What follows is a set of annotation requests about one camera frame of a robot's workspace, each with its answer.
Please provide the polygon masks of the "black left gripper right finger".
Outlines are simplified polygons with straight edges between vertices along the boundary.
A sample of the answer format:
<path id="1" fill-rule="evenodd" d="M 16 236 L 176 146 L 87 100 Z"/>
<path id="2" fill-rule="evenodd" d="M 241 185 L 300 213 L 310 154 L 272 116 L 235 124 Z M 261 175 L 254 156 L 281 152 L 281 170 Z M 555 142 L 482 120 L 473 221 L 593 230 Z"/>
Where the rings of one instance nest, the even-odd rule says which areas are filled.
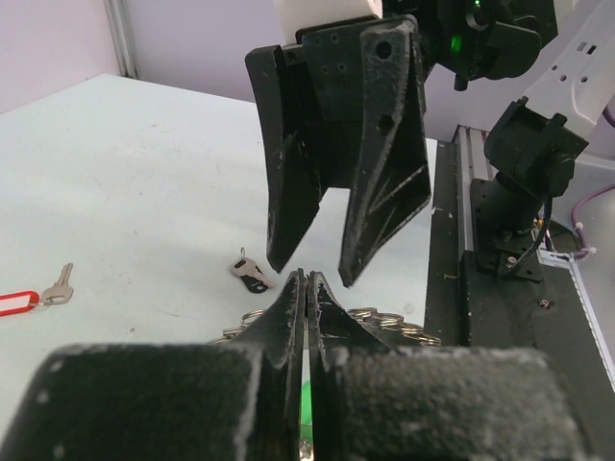
<path id="1" fill-rule="evenodd" d="M 548 356 L 391 347 L 323 274 L 307 283 L 318 460 L 590 460 L 594 447 Z"/>

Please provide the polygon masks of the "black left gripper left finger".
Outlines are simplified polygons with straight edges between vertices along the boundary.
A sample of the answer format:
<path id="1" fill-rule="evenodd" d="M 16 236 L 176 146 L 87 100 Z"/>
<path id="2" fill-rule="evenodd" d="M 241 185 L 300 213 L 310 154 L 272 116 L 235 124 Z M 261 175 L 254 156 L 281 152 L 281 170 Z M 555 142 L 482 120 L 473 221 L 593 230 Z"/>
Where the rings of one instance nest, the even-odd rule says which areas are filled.
<path id="1" fill-rule="evenodd" d="M 295 460 L 307 282 L 217 344 L 82 344 L 41 363 L 5 460 Z"/>

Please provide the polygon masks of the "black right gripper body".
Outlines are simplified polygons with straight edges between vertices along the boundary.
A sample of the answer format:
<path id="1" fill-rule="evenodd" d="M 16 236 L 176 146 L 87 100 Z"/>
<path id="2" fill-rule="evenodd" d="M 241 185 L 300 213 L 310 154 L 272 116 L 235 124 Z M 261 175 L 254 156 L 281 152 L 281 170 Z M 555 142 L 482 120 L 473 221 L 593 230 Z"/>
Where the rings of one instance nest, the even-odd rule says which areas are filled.
<path id="1" fill-rule="evenodd" d="M 417 22 L 425 80 L 422 31 L 409 13 L 305 28 L 285 51 L 304 116 L 305 143 L 325 188 L 351 189 L 354 181 L 363 116 L 359 36 L 380 21 Z"/>

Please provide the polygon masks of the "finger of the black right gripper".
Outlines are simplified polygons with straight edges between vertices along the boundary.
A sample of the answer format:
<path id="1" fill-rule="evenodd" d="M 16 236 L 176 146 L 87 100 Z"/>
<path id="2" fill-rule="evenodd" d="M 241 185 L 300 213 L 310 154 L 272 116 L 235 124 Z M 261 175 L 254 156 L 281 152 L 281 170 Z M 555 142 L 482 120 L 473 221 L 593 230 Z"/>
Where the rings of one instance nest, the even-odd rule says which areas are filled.
<path id="1" fill-rule="evenodd" d="M 431 198 L 418 24 L 380 21 L 359 39 L 362 132 L 338 266 L 346 287 Z"/>
<path id="2" fill-rule="evenodd" d="M 266 257 L 281 272 L 311 226 L 322 198 L 316 167 L 303 144 L 305 123 L 283 48 L 247 54 L 258 110 L 268 190 Z"/>

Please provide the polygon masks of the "large keyring with many rings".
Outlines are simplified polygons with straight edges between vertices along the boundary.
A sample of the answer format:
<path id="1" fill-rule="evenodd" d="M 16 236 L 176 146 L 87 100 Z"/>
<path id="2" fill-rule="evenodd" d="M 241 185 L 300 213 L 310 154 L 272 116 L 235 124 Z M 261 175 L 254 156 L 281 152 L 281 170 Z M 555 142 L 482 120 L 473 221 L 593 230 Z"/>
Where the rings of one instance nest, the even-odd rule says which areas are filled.
<path id="1" fill-rule="evenodd" d="M 264 309 L 250 311 L 241 318 L 239 326 L 225 328 L 222 336 L 208 341 L 208 345 L 220 345 L 235 339 L 235 337 L 264 314 Z M 442 340 L 427 334 L 424 328 L 405 321 L 405 317 L 397 313 L 379 312 L 375 307 L 360 307 L 348 309 L 347 313 L 360 325 L 382 340 L 409 340 L 411 345 L 426 348 L 436 348 L 442 345 Z M 304 334 L 304 356 L 302 371 L 302 390 L 300 403 L 300 439 L 299 459 L 314 460 L 311 382 L 308 370 L 308 333 Z"/>

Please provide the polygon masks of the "key with black tag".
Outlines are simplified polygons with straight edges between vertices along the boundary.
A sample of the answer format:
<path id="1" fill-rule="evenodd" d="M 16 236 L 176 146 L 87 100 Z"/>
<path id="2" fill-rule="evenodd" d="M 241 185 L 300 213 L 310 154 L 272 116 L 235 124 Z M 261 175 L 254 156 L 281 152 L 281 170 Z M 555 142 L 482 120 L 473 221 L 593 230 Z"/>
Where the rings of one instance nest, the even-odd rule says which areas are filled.
<path id="1" fill-rule="evenodd" d="M 246 255 L 244 247 L 240 249 L 239 258 L 230 266 L 230 272 L 252 294 L 263 294 L 276 287 L 276 283 L 264 275 L 257 263 Z"/>

